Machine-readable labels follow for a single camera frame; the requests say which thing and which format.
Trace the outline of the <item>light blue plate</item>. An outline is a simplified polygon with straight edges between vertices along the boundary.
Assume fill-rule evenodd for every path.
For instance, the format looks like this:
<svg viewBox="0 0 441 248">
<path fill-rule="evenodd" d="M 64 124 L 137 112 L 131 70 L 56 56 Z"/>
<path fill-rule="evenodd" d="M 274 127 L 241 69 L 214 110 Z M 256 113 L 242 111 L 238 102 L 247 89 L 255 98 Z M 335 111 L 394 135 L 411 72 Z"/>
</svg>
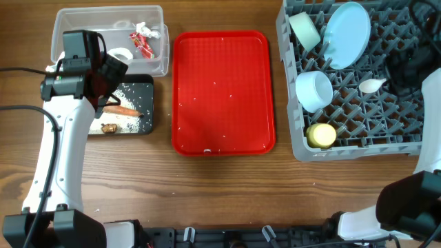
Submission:
<svg viewBox="0 0 441 248">
<path fill-rule="evenodd" d="M 354 64 L 364 53 L 371 34 L 368 12 L 356 2 L 342 4 L 327 23 L 323 54 L 330 67 L 342 70 Z"/>
</svg>

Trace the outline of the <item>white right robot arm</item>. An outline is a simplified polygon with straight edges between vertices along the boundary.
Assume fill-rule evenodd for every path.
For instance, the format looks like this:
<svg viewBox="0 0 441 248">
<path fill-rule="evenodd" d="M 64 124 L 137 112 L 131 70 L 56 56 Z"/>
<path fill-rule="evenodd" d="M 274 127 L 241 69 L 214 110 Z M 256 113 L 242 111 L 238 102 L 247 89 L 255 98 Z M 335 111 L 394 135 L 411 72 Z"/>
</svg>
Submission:
<svg viewBox="0 0 441 248">
<path fill-rule="evenodd" d="M 386 78 L 400 96 L 418 89 L 424 101 L 422 147 L 414 173 L 387 185 L 375 206 L 341 214 L 337 237 L 375 242 L 390 236 L 419 240 L 422 247 L 440 241 L 440 50 L 424 45 L 390 55 Z"/>
</svg>

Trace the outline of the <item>brown food scrap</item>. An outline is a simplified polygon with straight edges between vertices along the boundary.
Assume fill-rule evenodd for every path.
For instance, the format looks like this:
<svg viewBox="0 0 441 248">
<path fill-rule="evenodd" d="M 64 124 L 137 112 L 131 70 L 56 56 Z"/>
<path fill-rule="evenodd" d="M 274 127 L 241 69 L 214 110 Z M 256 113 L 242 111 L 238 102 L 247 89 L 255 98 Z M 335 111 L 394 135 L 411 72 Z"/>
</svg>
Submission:
<svg viewBox="0 0 441 248">
<path fill-rule="evenodd" d="M 101 125 L 101 131 L 104 134 L 114 134 L 117 132 L 117 130 L 118 130 L 118 125 L 114 123 Z"/>
</svg>

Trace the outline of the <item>white plastic spoon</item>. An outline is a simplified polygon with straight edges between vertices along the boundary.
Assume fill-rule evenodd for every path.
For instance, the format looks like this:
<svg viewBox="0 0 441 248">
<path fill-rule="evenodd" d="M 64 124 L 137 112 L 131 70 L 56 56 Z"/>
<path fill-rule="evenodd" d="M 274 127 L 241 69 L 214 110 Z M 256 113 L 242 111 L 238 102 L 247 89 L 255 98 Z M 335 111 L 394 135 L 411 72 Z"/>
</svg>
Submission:
<svg viewBox="0 0 441 248">
<path fill-rule="evenodd" d="M 358 88 L 362 93 L 370 94 L 378 91 L 386 81 L 387 79 L 368 79 L 360 83 Z"/>
</svg>

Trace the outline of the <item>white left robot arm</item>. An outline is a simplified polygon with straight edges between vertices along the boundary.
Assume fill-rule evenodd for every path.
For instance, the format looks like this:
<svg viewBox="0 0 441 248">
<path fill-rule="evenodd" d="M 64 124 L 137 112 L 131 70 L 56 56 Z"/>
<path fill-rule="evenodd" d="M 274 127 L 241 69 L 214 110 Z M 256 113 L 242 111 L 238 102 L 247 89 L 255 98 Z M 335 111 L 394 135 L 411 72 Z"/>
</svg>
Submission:
<svg viewBox="0 0 441 248">
<path fill-rule="evenodd" d="M 63 33 L 65 56 L 40 85 L 45 124 L 37 168 L 21 212 L 3 220 L 11 247 L 149 247 L 138 220 L 100 223 L 83 212 L 81 180 L 90 126 L 120 105 L 127 65 L 107 53 L 101 34 Z"/>
</svg>

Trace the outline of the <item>light blue bowl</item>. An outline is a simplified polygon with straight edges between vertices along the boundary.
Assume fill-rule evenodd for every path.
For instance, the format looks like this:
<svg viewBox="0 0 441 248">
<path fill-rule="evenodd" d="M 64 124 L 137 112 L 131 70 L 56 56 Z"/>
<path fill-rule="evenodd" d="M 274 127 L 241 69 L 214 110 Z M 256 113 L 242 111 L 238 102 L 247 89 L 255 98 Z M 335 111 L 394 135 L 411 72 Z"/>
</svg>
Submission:
<svg viewBox="0 0 441 248">
<path fill-rule="evenodd" d="M 333 93 L 331 81 L 321 71 L 303 72 L 296 79 L 298 101 L 309 113 L 330 105 Z"/>
</svg>

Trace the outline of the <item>yellow cup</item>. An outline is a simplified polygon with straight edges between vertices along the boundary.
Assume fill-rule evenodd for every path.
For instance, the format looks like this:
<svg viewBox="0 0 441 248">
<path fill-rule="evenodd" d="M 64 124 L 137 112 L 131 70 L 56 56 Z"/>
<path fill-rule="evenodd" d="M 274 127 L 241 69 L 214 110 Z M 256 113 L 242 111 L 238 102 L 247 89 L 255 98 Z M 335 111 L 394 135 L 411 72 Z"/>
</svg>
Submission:
<svg viewBox="0 0 441 248">
<path fill-rule="evenodd" d="M 327 123 L 316 123 L 306 130 L 308 145 L 312 148 L 327 149 L 337 138 L 336 130 Z"/>
</svg>

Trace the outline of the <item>pale green bowl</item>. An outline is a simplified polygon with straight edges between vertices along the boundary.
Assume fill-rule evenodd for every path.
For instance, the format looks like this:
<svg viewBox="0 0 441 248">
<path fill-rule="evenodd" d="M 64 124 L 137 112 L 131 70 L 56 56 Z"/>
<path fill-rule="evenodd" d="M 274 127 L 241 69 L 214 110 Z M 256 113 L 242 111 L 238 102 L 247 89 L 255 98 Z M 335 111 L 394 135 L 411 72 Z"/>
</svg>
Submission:
<svg viewBox="0 0 441 248">
<path fill-rule="evenodd" d="M 320 35 L 306 12 L 291 16 L 289 24 L 300 44 L 307 52 L 313 50 L 320 43 Z"/>
</svg>

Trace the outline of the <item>white tissue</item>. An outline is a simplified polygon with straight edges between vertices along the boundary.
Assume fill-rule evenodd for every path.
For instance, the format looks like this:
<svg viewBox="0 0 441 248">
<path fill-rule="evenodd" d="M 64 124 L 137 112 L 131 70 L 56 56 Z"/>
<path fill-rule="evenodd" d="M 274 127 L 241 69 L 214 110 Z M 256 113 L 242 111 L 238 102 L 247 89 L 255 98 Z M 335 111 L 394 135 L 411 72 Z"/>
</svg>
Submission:
<svg viewBox="0 0 441 248">
<path fill-rule="evenodd" d="M 146 26 L 145 22 L 137 23 L 135 27 L 136 27 L 136 32 L 143 37 L 155 38 L 155 39 L 159 39 L 161 37 L 161 33 L 159 31 L 149 29 Z"/>
</svg>

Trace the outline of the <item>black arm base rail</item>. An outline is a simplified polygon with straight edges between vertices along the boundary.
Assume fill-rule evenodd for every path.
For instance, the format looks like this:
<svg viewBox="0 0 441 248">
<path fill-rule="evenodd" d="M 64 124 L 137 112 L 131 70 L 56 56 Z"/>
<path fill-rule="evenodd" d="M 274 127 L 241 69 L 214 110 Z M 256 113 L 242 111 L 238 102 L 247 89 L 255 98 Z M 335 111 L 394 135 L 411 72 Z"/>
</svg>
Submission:
<svg viewBox="0 0 441 248">
<path fill-rule="evenodd" d="M 325 239 L 319 226 L 275 228 L 275 241 L 270 242 L 262 228 L 251 229 L 195 229 L 192 237 L 185 239 L 183 229 L 145 228 L 150 247 L 166 248 L 228 248 L 228 247 L 302 247 L 326 242 L 329 247 L 359 247 L 359 244 L 342 244 L 339 238 Z"/>
</svg>

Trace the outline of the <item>red snack wrapper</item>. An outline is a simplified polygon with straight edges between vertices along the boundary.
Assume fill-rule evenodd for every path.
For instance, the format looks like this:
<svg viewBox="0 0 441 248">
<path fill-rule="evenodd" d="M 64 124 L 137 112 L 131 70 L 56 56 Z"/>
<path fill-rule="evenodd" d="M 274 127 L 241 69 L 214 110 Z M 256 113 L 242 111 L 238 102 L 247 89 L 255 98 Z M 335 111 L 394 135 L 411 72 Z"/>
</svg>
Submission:
<svg viewBox="0 0 441 248">
<path fill-rule="evenodd" d="M 154 59 L 155 54 L 147 42 L 147 38 L 139 34 L 138 32 L 133 32 L 129 35 L 129 38 L 134 43 L 136 49 L 141 53 L 144 59 Z"/>
</svg>

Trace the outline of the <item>orange carrot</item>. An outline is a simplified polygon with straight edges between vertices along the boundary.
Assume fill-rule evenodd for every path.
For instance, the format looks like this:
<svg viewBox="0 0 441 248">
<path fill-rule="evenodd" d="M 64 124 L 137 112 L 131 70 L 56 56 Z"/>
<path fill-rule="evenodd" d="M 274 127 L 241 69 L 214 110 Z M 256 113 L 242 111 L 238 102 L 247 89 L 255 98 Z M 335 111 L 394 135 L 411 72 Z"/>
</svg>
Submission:
<svg viewBox="0 0 441 248">
<path fill-rule="evenodd" d="M 133 110 L 130 108 L 126 108 L 126 107 L 122 107 L 120 105 L 110 105 L 110 106 L 106 106 L 103 108 L 103 111 L 105 113 L 110 113 L 110 114 L 119 114 L 119 115 L 124 115 L 124 116 L 133 116 L 133 117 L 140 117 L 143 114 L 140 113 L 137 110 Z"/>
</svg>

